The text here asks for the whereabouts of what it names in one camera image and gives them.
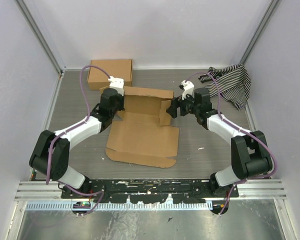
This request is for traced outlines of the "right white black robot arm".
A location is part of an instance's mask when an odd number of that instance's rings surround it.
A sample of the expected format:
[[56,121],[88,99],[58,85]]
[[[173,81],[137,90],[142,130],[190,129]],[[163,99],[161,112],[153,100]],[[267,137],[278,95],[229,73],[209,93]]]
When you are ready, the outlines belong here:
[[265,135],[261,131],[251,132],[228,120],[213,108],[209,91],[202,87],[194,89],[179,86],[182,95],[174,97],[166,110],[172,118],[192,114],[199,125],[225,140],[231,149],[231,163],[227,168],[212,173],[209,179],[210,192],[222,197],[228,186],[242,180],[263,175],[274,169],[271,155],[266,149]]

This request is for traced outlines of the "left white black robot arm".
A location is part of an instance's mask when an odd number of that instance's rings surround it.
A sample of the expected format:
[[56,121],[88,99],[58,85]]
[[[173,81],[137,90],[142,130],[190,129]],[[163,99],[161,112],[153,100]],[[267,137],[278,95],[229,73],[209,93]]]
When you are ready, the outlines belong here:
[[78,198],[91,196],[90,179],[69,166],[70,151],[87,138],[109,127],[115,114],[124,110],[124,90],[106,88],[100,102],[87,117],[68,128],[40,133],[29,159],[29,166],[46,176],[46,183],[57,181],[69,188]]

